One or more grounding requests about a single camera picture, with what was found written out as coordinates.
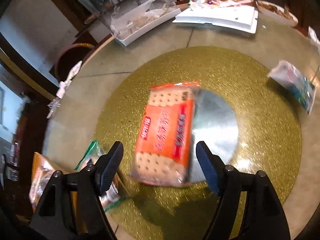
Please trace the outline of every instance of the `gold glitter mat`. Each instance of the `gold glitter mat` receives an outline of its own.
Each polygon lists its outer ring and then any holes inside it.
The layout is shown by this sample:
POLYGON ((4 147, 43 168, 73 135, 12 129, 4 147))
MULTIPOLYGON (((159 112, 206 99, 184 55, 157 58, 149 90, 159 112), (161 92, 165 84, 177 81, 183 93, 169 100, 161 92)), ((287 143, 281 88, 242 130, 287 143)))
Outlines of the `gold glitter mat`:
MULTIPOLYGON (((281 203, 289 195, 301 158, 301 131, 294 101, 269 80, 268 69, 239 52, 217 47, 178 49, 150 60, 114 91, 101 113, 95 137, 109 149, 124 144, 121 178, 132 194, 111 216, 139 239, 202 239, 218 198, 205 182, 184 188, 146 186, 126 178, 149 87, 198 80, 202 88, 223 97, 236 114, 237 149, 230 164, 238 170, 268 174, 281 203)), ((231 236, 237 235, 245 204, 241 196, 231 236)))

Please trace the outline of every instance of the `silver disc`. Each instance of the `silver disc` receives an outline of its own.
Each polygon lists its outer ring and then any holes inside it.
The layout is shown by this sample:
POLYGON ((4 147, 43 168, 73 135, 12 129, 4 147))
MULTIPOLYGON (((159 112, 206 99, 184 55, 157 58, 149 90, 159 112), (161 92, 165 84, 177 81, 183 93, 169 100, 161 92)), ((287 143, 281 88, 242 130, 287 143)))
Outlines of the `silver disc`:
POLYGON ((189 181, 205 180, 196 157, 196 144, 204 141, 211 152, 228 163, 238 142, 236 115, 218 95, 201 89, 195 98, 195 115, 192 121, 192 149, 189 181))

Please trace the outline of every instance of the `wall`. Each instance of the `wall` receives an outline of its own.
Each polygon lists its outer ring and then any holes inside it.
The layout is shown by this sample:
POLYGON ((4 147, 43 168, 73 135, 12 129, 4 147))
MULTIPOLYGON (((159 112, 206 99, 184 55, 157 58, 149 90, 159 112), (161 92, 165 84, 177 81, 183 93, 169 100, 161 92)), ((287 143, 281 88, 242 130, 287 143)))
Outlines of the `wall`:
POLYGON ((0 19, 11 46, 52 83, 49 73, 58 51, 71 45, 77 30, 51 0, 12 0, 0 19))
POLYGON ((12 142, 12 137, 16 133, 24 101, 1 81, 0 87, 4 90, 4 104, 2 109, 3 117, 2 125, 0 125, 0 137, 8 142, 12 142))

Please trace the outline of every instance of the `round glass table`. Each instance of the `round glass table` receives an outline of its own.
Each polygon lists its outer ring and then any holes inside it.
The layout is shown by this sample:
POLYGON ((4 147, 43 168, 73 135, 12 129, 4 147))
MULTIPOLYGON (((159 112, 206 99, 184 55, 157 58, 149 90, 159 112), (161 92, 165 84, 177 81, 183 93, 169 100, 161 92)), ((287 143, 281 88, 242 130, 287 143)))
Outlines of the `round glass table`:
MULTIPOLYGON (((120 166, 125 175, 148 87, 199 79, 203 88, 222 96, 236 114, 239 139, 235 155, 243 158, 235 157, 231 164, 250 173, 266 170, 283 203, 294 239, 320 199, 316 132, 320 101, 316 96, 311 115, 307 115, 285 90, 268 80, 266 74, 282 59, 309 79, 319 66, 319 54, 308 38, 263 14, 259 14, 253 35, 168 21, 127 47, 111 38, 86 60, 72 81, 49 122, 43 154, 72 171, 94 138, 106 149, 120 139, 128 148, 120 166), (251 121, 243 121, 248 116, 251 121), (253 143, 259 151, 250 148, 253 143)), ((184 235, 183 228, 188 232, 187 228, 193 226, 198 239, 202 239, 207 221, 190 219, 198 219, 202 212, 199 209, 217 202, 205 183, 191 189, 154 190, 125 176, 123 180, 132 200, 108 214, 118 239, 179 239, 184 235), (188 209, 193 201, 198 205, 188 209)), ((214 208, 207 213, 209 218, 213 216, 214 208)))

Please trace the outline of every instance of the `snack bag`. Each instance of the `snack bag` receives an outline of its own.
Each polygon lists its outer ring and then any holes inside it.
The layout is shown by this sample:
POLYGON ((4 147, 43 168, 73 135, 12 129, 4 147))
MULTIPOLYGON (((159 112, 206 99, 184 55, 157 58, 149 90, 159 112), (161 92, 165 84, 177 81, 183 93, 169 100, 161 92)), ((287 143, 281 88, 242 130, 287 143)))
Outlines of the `snack bag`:
POLYGON ((292 95, 310 114, 316 97, 316 87, 294 65, 288 61, 280 60, 267 76, 291 91, 292 95))
POLYGON ((197 82, 151 88, 130 177, 150 185, 182 187, 187 177, 197 82))

